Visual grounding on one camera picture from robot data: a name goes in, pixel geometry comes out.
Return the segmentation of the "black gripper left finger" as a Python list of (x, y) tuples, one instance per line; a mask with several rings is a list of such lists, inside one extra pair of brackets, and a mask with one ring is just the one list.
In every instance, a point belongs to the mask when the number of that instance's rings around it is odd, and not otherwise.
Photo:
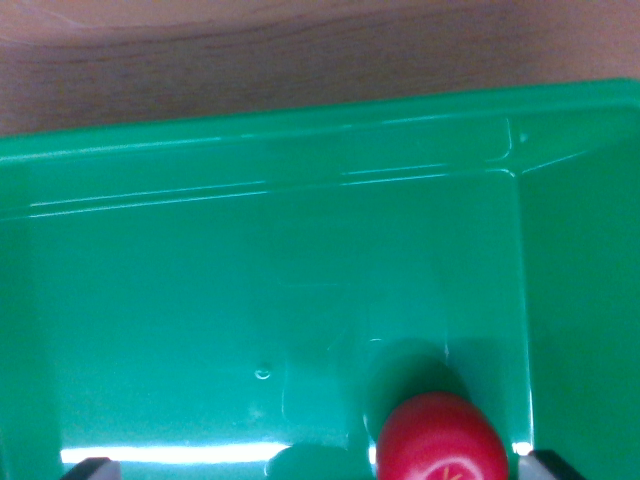
[(86, 458), (60, 480), (121, 480), (121, 465), (107, 457)]

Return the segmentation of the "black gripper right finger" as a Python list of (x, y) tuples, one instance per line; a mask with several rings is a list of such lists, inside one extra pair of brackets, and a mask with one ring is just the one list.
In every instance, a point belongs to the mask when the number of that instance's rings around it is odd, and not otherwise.
[(553, 450), (533, 450), (518, 460), (519, 480), (586, 480)]

